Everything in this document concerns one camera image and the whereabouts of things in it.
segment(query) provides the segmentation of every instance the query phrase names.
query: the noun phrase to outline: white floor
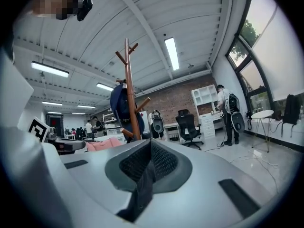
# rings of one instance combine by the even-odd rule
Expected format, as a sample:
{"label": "white floor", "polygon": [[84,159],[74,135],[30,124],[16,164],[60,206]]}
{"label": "white floor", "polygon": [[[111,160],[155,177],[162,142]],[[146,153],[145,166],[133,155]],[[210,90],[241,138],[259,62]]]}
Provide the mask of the white floor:
{"label": "white floor", "polygon": [[[216,137],[198,144],[202,151],[217,148],[217,143],[222,143],[224,131],[216,132]],[[220,149],[208,152],[216,154],[231,162],[243,172],[249,174],[261,183],[272,196],[281,192],[288,185],[297,170],[302,154],[292,149],[275,143],[270,143],[270,152],[267,153],[265,140],[255,138],[254,148],[251,148],[253,136],[243,133],[240,135],[239,144],[223,146]]]}

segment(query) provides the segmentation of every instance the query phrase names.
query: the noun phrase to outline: wooden coat rack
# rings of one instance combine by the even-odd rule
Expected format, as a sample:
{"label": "wooden coat rack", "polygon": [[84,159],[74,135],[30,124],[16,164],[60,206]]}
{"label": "wooden coat rack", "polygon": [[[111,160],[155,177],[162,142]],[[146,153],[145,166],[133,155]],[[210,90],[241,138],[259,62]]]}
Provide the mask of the wooden coat rack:
{"label": "wooden coat rack", "polygon": [[138,43],[136,43],[133,47],[129,46],[129,40],[126,38],[124,40],[124,57],[116,51],[116,55],[119,57],[119,59],[123,62],[124,68],[125,68],[125,78],[127,82],[127,95],[128,95],[128,105],[129,105],[129,112],[130,112],[130,119],[131,119],[131,125],[132,125],[132,130],[133,133],[122,128],[120,131],[131,137],[131,138],[136,138],[136,140],[141,139],[141,134],[139,131],[139,125],[137,121],[136,114],[140,112],[140,110],[148,104],[148,102],[151,100],[149,97],[147,97],[144,102],[140,104],[139,107],[135,108],[135,96],[134,96],[134,90],[133,90],[133,83],[132,83],[132,73],[131,73],[131,64],[130,64],[130,54],[134,52],[134,50],[137,48]]}

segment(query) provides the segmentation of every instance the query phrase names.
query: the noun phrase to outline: white ceiling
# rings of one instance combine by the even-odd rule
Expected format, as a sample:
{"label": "white ceiling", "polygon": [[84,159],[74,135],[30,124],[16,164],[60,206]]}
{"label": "white ceiling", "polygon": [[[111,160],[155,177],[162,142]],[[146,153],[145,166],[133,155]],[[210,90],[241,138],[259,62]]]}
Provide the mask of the white ceiling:
{"label": "white ceiling", "polygon": [[[47,110],[75,112],[77,104],[109,105],[111,87],[124,79],[124,39],[138,48],[131,55],[136,92],[206,68],[219,50],[231,0],[93,0],[85,20],[27,16],[14,28],[15,65],[34,88],[32,101],[61,102]],[[180,68],[173,71],[164,40],[174,37]],[[68,71],[69,77],[44,73],[45,86],[32,60]]]}

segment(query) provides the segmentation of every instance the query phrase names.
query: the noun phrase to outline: fluorescent light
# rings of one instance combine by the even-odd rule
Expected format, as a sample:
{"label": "fluorescent light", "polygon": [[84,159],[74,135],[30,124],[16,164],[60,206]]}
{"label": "fluorescent light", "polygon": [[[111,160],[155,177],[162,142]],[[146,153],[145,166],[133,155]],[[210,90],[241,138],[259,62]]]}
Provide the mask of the fluorescent light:
{"label": "fluorescent light", "polygon": [[58,68],[48,66],[48,65],[45,65],[45,64],[42,64],[39,62],[35,62],[35,61],[32,61],[32,68],[38,69],[38,70],[41,70],[41,71],[44,71],[47,73],[56,74],[56,75],[59,75],[59,76],[65,77],[65,78],[67,78],[68,74],[69,74],[69,72],[67,72],[67,71],[60,70]]}
{"label": "fluorescent light", "polygon": [[61,114],[61,112],[47,112],[47,113],[51,113],[51,114]]}
{"label": "fluorescent light", "polygon": [[176,47],[175,47],[175,42],[174,42],[174,38],[169,38],[165,40],[166,46],[167,46],[167,50],[169,52],[169,56],[170,56],[170,60],[171,60],[171,64],[173,67],[173,70],[179,69],[179,60],[177,58],[177,52],[176,52]]}
{"label": "fluorescent light", "polygon": [[98,84],[96,85],[96,87],[99,87],[99,88],[102,88],[102,89],[106,89],[106,90],[109,90],[109,91],[114,90],[113,88],[111,88],[111,87],[109,87],[109,86],[102,85],[101,83],[98,83]]}
{"label": "fluorescent light", "polygon": [[43,104],[49,104],[49,105],[62,105],[60,103],[53,103],[53,102],[46,102],[46,101],[43,101],[42,103]]}
{"label": "fluorescent light", "polygon": [[95,106],[78,105],[78,107],[94,109]]}

